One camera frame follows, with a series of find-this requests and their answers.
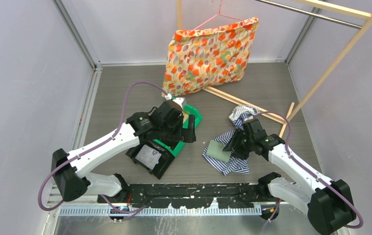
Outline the green card holder wallet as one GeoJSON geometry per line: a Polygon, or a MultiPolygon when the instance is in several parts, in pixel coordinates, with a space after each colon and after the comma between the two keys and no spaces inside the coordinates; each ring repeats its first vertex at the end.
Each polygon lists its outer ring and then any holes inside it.
{"type": "Polygon", "coordinates": [[[209,145],[208,145],[206,155],[208,157],[211,157],[211,158],[215,159],[215,160],[227,163],[227,162],[229,162],[229,160],[231,158],[232,152],[231,151],[224,151],[223,150],[224,148],[225,148],[225,144],[223,144],[221,142],[217,142],[215,140],[211,140],[209,145]]]}

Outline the blue white striped cloth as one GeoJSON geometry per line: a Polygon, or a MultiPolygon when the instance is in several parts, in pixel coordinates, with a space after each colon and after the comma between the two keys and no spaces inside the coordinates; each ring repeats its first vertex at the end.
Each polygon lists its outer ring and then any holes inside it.
{"type": "MultiPolygon", "coordinates": [[[[213,140],[227,145],[235,129],[242,129],[243,122],[253,117],[254,115],[258,114],[259,112],[260,112],[259,109],[249,106],[249,105],[236,106],[228,117],[234,129],[231,129],[223,134],[220,134],[219,136],[215,137],[213,140]]],[[[204,148],[202,152],[202,157],[222,175],[226,176],[227,174],[231,172],[235,172],[238,174],[249,174],[250,173],[247,160],[241,160],[241,159],[231,157],[229,162],[224,163],[224,162],[215,160],[211,157],[208,157],[206,155],[208,145],[204,148]]]]}

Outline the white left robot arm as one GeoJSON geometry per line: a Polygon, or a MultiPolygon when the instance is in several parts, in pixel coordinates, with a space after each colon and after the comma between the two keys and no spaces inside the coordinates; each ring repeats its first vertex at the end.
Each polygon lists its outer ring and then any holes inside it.
{"type": "Polygon", "coordinates": [[[97,166],[121,152],[160,179],[183,143],[196,141],[199,115],[182,101],[182,98],[175,98],[149,112],[136,112],[119,130],[79,149],[56,150],[51,169],[62,200],[70,202],[92,193],[109,196],[117,203],[124,202],[128,189],[120,174],[92,173],[97,166]]]}

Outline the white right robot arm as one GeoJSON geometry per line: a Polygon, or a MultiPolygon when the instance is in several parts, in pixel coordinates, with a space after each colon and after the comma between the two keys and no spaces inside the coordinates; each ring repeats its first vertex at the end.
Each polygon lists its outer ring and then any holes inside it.
{"type": "Polygon", "coordinates": [[[223,151],[242,160],[255,153],[290,176],[294,183],[276,172],[259,178],[258,196],[264,201],[278,198],[291,204],[307,215],[318,233],[329,235],[357,218],[349,185],[315,170],[281,137],[268,135],[258,119],[246,120],[235,129],[223,151]]]}

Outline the white card in tray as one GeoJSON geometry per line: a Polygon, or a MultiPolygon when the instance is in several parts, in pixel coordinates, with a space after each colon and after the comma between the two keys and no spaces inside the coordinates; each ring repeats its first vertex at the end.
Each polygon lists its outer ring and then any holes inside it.
{"type": "Polygon", "coordinates": [[[159,151],[148,145],[143,145],[137,153],[135,159],[148,169],[153,170],[158,164],[160,157],[161,153],[159,151]]]}

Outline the black plastic tray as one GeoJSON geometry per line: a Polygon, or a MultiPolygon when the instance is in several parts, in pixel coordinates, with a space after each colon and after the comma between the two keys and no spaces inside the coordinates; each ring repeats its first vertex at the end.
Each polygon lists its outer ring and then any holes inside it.
{"type": "Polygon", "coordinates": [[[175,156],[158,141],[148,141],[128,149],[125,153],[135,164],[144,167],[151,175],[161,179],[175,156]]]}

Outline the floral orange pillowcase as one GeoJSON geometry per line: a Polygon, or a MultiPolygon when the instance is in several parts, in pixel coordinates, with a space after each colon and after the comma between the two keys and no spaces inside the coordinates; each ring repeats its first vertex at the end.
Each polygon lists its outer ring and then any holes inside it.
{"type": "Polygon", "coordinates": [[[258,18],[209,29],[177,30],[168,45],[163,90],[173,96],[243,79],[258,18]]]}

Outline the metal rack rod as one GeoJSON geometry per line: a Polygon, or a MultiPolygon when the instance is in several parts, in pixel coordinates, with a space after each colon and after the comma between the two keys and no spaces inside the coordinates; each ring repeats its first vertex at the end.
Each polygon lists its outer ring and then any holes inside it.
{"type": "Polygon", "coordinates": [[[317,18],[317,19],[328,21],[328,22],[340,24],[340,25],[343,25],[343,26],[348,26],[348,27],[355,28],[355,29],[361,29],[362,28],[362,26],[358,25],[358,24],[349,23],[349,22],[346,22],[346,21],[338,20],[338,19],[335,19],[335,18],[331,18],[331,17],[325,16],[325,15],[318,14],[318,13],[313,13],[313,12],[301,10],[301,9],[291,7],[291,6],[288,6],[288,5],[284,5],[284,4],[280,4],[280,3],[277,3],[277,2],[272,2],[272,1],[269,1],[269,0],[256,0],[256,1],[268,4],[268,5],[271,5],[271,6],[279,7],[279,8],[282,8],[282,9],[290,10],[290,11],[300,13],[300,14],[303,14],[303,15],[311,16],[313,18],[317,18]]]}

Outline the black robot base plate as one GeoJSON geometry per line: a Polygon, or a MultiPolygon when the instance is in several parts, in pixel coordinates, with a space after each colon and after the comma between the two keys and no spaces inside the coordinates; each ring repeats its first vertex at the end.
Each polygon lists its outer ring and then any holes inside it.
{"type": "Polygon", "coordinates": [[[208,208],[215,202],[220,209],[240,209],[251,208],[253,203],[277,202],[272,196],[262,194],[257,184],[250,183],[130,184],[107,199],[111,203],[155,209],[208,208]]]}

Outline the aluminium frame rail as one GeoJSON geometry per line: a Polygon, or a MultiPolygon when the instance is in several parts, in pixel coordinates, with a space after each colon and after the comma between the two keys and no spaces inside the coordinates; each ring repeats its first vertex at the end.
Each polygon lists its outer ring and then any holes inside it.
{"type": "Polygon", "coordinates": [[[90,65],[92,72],[88,88],[83,100],[79,124],[77,125],[73,147],[82,147],[86,140],[89,121],[91,118],[94,102],[102,73],[102,63],[94,49],[80,16],[71,0],[53,0],[59,15],[63,19],[70,34],[75,40],[82,55],[90,65]]]}

